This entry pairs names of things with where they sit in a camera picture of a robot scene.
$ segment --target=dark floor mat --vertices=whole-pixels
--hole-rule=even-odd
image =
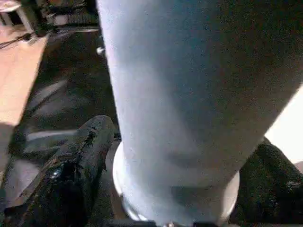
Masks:
[[[0,123],[0,182],[2,179],[1,172],[4,170],[8,159],[8,144],[13,133],[13,126]]]
[[[12,135],[12,158],[3,184],[7,203],[21,194],[73,130],[88,119],[107,115],[117,126],[107,62],[97,55],[97,47],[98,33],[50,35]]]

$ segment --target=white surface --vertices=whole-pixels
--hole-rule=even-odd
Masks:
[[[169,187],[168,190],[165,188],[161,189],[159,186],[156,189],[147,187],[152,189],[152,191],[146,193],[146,188],[142,190],[127,169],[128,161],[125,158],[123,142],[121,142],[117,148],[113,163],[113,180],[116,191],[118,195],[123,195],[124,201],[129,202],[131,198],[132,201],[136,202],[136,198],[139,198],[139,201],[149,204],[148,207],[142,210],[144,211],[143,215],[140,212],[137,213],[138,210],[135,209],[133,203],[131,203],[131,209],[128,206],[124,206],[127,214],[133,220],[155,220],[158,226],[163,226],[171,222],[171,220],[185,226],[192,223],[193,220],[214,222],[220,226],[228,219],[237,200],[240,182],[239,172],[235,174],[225,187],[219,185],[219,187],[200,188],[198,191],[193,191],[187,187],[194,194],[194,197],[188,195],[188,191],[184,190],[185,193],[182,194],[180,192],[178,195],[179,199],[176,200],[173,195],[175,187]],[[218,207],[221,207],[222,203],[224,203],[223,209],[217,212]]]
[[[0,12],[1,13],[9,13],[15,11],[21,6],[17,1],[12,0],[0,0]]]
[[[279,147],[292,163],[303,161],[303,86],[265,136]]]

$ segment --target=white cylinder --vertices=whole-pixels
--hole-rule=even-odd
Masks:
[[[99,1],[123,139],[114,168],[143,217],[228,218],[238,170],[303,80],[302,35],[275,4]]]

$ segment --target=white pipe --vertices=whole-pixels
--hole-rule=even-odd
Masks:
[[[223,223],[238,170],[302,83],[299,18],[274,1],[98,3],[125,207],[158,225]]]

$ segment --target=black cable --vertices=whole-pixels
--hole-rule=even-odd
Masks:
[[[11,40],[11,41],[7,41],[7,42],[3,42],[3,43],[0,43],[0,50],[4,49],[5,47],[15,43],[15,42],[18,42],[20,40],[29,40],[31,37],[31,34],[30,33],[26,33],[22,36],[18,36],[16,39],[14,40]]]

